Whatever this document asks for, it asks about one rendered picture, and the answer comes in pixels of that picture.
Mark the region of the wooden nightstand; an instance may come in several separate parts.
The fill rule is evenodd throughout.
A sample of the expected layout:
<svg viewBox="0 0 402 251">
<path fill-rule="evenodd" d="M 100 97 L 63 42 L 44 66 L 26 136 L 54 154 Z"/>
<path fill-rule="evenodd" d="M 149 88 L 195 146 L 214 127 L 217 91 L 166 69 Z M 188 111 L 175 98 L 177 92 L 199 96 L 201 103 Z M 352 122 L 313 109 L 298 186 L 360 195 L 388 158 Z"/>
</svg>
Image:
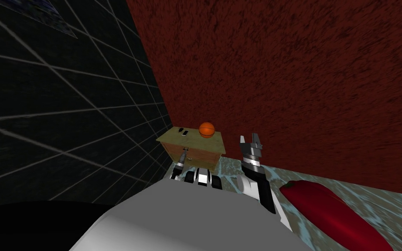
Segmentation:
<svg viewBox="0 0 402 251">
<path fill-rule="evenodd" d="M 223 144 L 222 136 L 220 132 L 215 132 L 213 137 L 211 138 L 203 138 L 201 137 L 198 129 L 189 129 L 184 128 L 182 132 L 179 132 L 180 127 L 172 127 L 167 132 L 165 132 L 161 137 L 157 139 L 158 142 L 165 142 L 174 145 L 180 145 L 188 148 L 195 148 L 206 150 L 209 152 L 217 152 L 220 153 L 221 156 L 225 154 L 225 147 Z M 182 136 L 181 134 L 188 130 L 188 134 L 186 136 Z M 205 169 L 209 169 L 214 172 L 215 168 L 218 164 L 219 160 L 216 163 L 209 163 L 200 161 L 197 159 L 190 159 L 188 157 L 185 158 L 184 165 L 186 167 L 202 167 Z"/>
</svg>

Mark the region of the wooden drawer front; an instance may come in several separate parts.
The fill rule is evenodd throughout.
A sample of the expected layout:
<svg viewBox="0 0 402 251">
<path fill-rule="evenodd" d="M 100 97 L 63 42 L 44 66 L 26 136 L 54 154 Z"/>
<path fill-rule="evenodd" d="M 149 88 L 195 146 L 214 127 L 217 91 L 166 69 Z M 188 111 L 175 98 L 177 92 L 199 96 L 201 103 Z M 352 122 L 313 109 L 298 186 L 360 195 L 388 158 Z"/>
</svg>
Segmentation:
<svg viewBox="0 0 402 251">
<path fill-rule="evenodd" d="M 162 146 L 164 149 L 167 151 L 167 153 L 170 155 L 171 159 L 175 162 L 178 162 L 180 159 L 180 156 L 183 154 L 183 151 L 187 149 L 187 155 L 186 157 L 190 159 L 197 159 L 200 161 L 204 162 L 209 162 L 209 163 L 216 163 L 221 154 L 217 152 L 209 152 L 206 150 L 201 150 L 201 149 L 195 149 L 195 148 L 188 148 L 188 147 L 183 147 L 180 145 L 174 145 L 170 143 L 165 143 L 161 142 Z"/>
</svg>

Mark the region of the red rounded cushion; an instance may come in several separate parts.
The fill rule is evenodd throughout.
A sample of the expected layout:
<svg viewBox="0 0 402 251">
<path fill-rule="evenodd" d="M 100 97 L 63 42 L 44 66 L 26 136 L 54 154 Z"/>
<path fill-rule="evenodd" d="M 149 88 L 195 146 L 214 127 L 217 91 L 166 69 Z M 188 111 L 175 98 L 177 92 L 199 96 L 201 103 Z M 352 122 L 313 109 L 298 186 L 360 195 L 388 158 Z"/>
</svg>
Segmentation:
<svg viewBox="0 0 402 251">
<path fill-rule="evenodd" d="M 378 231 L 326 186 L 295 180 L 279 191 L 314 226 L 349 251 L 394 251 Z"/>
</svg>

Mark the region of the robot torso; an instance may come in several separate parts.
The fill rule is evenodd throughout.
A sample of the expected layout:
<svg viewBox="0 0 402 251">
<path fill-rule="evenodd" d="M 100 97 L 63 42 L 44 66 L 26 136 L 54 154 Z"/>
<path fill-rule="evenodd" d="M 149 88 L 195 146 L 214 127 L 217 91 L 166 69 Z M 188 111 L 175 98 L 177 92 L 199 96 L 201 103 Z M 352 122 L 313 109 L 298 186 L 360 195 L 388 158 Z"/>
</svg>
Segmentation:
<svg viewBox="0 0 402 251">
<path fill-rule="evenodd" d="M 109 209 L 70 251 L 313 251 L 290 229 L 272 191 L 238 176 L 241 193 L 163 179 Z"/>
</svg>

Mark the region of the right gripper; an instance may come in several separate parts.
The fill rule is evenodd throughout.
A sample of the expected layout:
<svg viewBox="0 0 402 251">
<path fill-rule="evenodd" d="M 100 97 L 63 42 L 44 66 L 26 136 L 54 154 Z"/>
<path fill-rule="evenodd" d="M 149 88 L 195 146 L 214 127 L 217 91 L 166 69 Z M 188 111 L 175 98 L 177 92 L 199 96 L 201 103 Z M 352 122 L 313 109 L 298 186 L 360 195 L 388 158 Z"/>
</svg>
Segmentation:
<svg viewBox="0 0 402 251">
<path fill-rule="evenodd" d="M 244 136 L 240 136 L 240 149 L 243 156 L 261 158 L 262 145 L 257 133 L 252 133 L 252 142 L 245 142 Z"/>
</svg>

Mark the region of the orange basketball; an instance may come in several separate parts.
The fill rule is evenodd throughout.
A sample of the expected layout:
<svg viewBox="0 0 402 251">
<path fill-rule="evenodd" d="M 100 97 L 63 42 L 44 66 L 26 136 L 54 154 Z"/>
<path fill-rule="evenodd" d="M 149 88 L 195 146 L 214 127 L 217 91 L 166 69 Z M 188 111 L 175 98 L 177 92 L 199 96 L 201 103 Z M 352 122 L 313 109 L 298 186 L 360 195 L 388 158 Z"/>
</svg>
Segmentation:
<svg viewBox="0 0 402 251">
<path fill-rule="evenodd" d="M 201 137 L 211 138 L 215 134 L 215 127 L 213 126 L 213 124 L 209 122 L 204 122 L 199 126 L 198 131 Z"/>
</svg>

